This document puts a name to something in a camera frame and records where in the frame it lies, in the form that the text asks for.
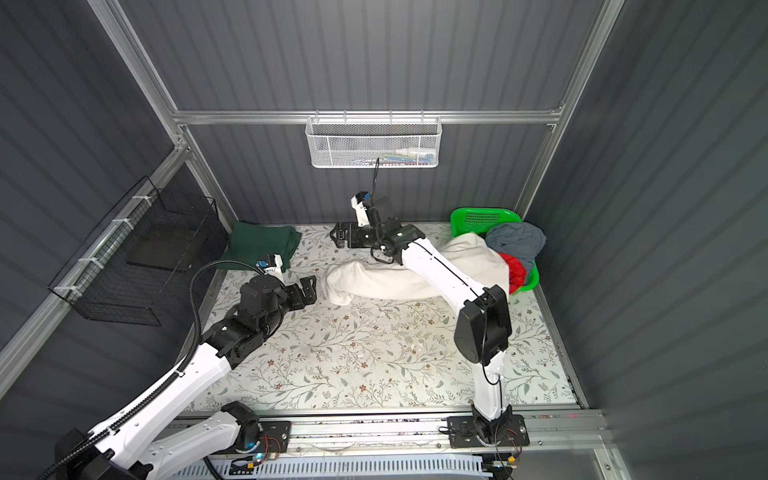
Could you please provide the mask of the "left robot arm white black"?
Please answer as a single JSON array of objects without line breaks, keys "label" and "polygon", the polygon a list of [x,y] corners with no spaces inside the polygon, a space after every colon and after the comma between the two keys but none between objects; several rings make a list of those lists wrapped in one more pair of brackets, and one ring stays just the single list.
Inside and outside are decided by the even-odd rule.
[{"label": "left robot arm white black", "polygon": [[55,446],[55,461],[41,478],[166,479],[210,455],[233,449],[258,460],[279,440],[260,416],[232,401],[177,434],[159,433],[200,393],[237,368],[282,325],[287,313],[317,300],[317,279],[284,284],[257,274],[241,288],[241,301],[208,330],[193,322],[193,343],[180,362],[151,387],[86,432],[71,430]]}]

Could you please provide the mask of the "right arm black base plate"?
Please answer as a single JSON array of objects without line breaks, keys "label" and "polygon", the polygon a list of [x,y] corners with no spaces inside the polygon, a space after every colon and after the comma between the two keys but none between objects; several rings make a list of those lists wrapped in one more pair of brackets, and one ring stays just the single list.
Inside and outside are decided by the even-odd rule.
[{"label": "right arm black base plate", "polygon": [[441,431],[452,448],[500,447],[521,449],[530,445],[525,420],[521,415],[502,416],[487,422],[473,416],[450,416]]}]

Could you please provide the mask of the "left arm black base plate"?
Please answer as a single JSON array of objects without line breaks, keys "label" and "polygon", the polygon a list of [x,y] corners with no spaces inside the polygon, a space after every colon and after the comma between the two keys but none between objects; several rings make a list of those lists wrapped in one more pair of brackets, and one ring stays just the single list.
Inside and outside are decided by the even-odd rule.
[{"label": "left arm black base plate", "polygon": [[287,451],[291,430],[292,423],[289,421],[252,423],[240,430],[233,445],[216,451],[215,455],[281,454]]}]

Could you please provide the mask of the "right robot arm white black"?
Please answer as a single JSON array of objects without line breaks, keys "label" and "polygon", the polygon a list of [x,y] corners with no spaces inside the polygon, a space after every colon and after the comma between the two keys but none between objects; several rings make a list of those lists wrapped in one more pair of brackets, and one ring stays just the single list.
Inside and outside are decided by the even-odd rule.
[{"label": "right robot arm white black", "polygon": [[348,261],[331,268],[323,281],[328,300],[348,305],[358,298],[443,298],[456,317],[454,343],[472,367],[475,428],[490,440],[513,414],[502,387],[512,334],[507,264],[475,233],[455,237],[442,248],[413,224],[395,224],[374,237],[376,250],[388,260]]}]

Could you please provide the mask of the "white printed t shirt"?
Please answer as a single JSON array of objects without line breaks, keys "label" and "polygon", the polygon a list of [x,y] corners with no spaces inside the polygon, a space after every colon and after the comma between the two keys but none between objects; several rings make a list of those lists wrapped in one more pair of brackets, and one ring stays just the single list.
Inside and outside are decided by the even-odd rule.
[{"label": "white printed t shirt", "polygon": [[403,263],[375,265],[349,261],[330,269],[322,281],[329,301],[345,306],[361,298],[423,300],[441,297],[458,312],[487,288],[509,292],[509,268],[502,257],[475,233],[467,233],[436,249],[427,239],[403,251]]}]

